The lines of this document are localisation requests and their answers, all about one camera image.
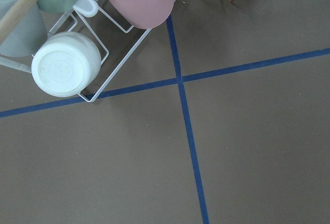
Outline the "white plastic cup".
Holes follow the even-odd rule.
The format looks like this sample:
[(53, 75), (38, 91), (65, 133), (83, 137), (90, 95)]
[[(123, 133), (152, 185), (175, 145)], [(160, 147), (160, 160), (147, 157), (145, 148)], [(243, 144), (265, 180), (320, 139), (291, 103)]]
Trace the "white plastic cup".
[(97, 46), (85, 35), (72, 31), (49, 38), (31, 63), (36, 85), (56, 97), (80, 93), (100, 69), (101, 54)]

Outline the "pale grey plastic cup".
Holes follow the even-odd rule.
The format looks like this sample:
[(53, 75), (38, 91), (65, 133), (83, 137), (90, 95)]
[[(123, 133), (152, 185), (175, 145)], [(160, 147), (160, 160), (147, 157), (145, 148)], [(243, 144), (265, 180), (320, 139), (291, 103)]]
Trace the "pale grey plastic cup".
[[(1, 0), (3, 17), (17, 0)], [(7, 39), (1, 44), (1, 54), (8, 57), (25, 57), (35, 54), (47, 40), (47, 32), (37, 5), (24, 16)]]

